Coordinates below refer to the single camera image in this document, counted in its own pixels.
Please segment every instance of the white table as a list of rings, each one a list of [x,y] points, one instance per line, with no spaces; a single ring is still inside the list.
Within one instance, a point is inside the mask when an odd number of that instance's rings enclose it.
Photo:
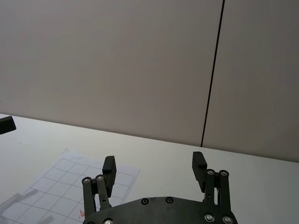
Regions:
[[[208,168],[230,173],[231,207],[238,223],[298,222],[299,163],[21,117],[14,121],[17,129],[0,136],[0,203],[48,169],[65,148],[98,160],[115,155],[117,164],[139,168],[127,202],[145,196],[202,201],[191,166],[192,152],[201,151]]]

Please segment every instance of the black metal plate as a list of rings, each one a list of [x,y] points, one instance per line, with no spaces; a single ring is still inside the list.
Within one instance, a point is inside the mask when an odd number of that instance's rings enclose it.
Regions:
[[[149,203],[142,204],[142,199],[122,204],[110,209],[101,210],[85,217],[83,224],[103,224],[110,218],[113,224],[224,224],[224,215],[233,219],[234,214],[220,205],[173,198],[173,203],[166,202],[167,197],[148,198]],[[204,219],[206,213],[212,214],[215,221]]]

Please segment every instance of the silver screw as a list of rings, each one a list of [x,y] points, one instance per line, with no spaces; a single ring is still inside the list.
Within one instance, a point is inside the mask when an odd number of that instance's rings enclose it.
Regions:
[[[205,214],[205,220],[209,223],[215,221],[214,216],[212,216],[211,214]]]
[[[213,175],[213,174],[214,174],[214,171],[211,170],[211,169],[209,169],[209,170],[207,171],[207,173],[208,173],[209,175]]]
[[[103,224],[113,224],[112,219],[106,219],[104,220]]]
[[[226,223],[226,224],[232,224],[233,223],[233,219],[229,216],[224,216],[222,218],[222,220]]]
[[[221,171],[220,173],[221,173],[222,176],[227,176],[228,175],[228,173],[226,171]]]

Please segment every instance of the grid paper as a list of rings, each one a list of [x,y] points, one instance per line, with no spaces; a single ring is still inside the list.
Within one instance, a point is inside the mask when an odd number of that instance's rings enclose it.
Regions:
[[[82,179],[102,174],[103,162],[66,151],[0,214],[0,224],[81,224],[84,221]],[[139,170],[117,166],[109,203],[124,203]],[[97,211],[99,197],[95,197]]]

